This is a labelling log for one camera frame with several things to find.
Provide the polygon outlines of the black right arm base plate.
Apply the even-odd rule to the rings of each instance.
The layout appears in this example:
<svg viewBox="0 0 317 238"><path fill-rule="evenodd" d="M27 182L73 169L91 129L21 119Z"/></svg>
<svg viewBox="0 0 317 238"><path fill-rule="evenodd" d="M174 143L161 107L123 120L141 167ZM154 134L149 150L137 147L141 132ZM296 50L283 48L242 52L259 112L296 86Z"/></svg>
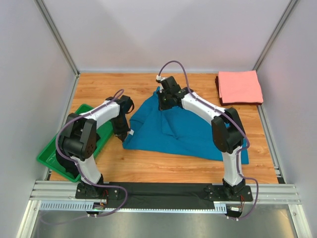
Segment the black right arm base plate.
<svg viewBox="0 0 317 238"><path fill-rule="evenodd" d="M210 201L253 201L251 188L248 185L213 185L210 184L204 188L207 193L207 199Z"/></svg>

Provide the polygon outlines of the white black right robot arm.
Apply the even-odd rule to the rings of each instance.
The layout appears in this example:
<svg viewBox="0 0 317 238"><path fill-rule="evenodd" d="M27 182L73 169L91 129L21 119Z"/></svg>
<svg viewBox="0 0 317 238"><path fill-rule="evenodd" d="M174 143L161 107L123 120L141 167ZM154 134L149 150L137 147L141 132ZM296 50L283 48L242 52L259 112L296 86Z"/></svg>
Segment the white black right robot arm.
<svg viewBox="0 0 317 238"><path fill-rule="evenodd" d="M241 162L245 131L237 111L217 107L190 88L181 88L173 76L158 75L156 82L160 84L157 95L161 111L180 107L211 125L213 143L221 151L224 163L224 192L231 197L237 195L245 186Z"/></svg>

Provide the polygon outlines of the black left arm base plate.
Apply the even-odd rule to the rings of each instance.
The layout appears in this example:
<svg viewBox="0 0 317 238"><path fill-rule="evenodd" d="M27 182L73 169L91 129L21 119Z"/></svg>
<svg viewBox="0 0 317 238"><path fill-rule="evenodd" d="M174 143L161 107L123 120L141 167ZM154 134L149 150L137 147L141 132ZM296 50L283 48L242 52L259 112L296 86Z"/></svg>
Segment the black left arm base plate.
<svg viewBox="0 0 317 238"><path fill-rule="evenodd" d="M76 199L106 199L108 192L103 187L93 186L86 183L79 183L76 188Z"/></svg>

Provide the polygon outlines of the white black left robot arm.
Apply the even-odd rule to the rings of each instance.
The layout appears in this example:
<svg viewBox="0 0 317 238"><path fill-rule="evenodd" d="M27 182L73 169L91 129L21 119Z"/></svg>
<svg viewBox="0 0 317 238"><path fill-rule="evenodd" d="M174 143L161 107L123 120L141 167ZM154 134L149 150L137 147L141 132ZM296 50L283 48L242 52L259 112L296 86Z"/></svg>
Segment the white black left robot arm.
<svg viewBox="0 0 317 238"><path fill-rule="evenodd" d="M111 122L114 135L122 142L130 132L126 115L134 110L128 96L109 97L100 106L84 114L70 114L55 139L58 154L77 168L84 187L106 188L97 168L94 152L97 148L97 129Z"/></svg>

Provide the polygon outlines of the blue t shirt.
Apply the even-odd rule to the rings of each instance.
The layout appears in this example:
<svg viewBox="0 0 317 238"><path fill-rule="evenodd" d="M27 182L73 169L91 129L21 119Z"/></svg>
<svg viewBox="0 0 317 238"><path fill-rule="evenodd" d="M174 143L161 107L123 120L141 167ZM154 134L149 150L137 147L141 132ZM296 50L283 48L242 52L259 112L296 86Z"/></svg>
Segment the blue t shirt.
<svg viewBox="0 0 317 238"><path fill-rule="evenodd" d="M180 107L160 111L156 92L134 113L130 126L132 132L123 142L124 149L222 161L213 143L211 125Z"/></svg>

